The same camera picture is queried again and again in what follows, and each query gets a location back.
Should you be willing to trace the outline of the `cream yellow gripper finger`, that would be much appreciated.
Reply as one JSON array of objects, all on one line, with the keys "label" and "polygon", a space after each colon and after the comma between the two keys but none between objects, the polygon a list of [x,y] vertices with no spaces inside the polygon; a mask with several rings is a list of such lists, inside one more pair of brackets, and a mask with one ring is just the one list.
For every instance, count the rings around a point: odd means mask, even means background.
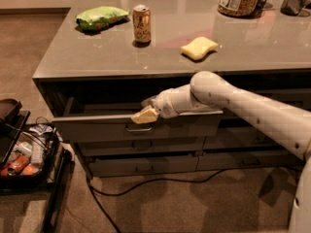
[{"label": "cream yellow gripper finger", "polygon": [[158,111],[151,105],[145,107],[142,111],[134,114],[131,120],[136,124],[151,123],[157,121]]}]

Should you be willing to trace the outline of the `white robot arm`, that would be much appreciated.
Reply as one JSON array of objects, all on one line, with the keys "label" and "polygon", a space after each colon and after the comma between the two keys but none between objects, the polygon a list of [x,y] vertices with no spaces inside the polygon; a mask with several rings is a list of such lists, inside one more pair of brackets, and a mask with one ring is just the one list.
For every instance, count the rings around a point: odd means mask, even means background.
[{"label": "white robot arm", "polygon": [[294,198],[289,233],[311,231],[311,113],[245,89],[209,71],[190,83],[162,91],[142,102],[132,117],[136,124],[223,108],[243,118],[270,139],[305,161]]}]

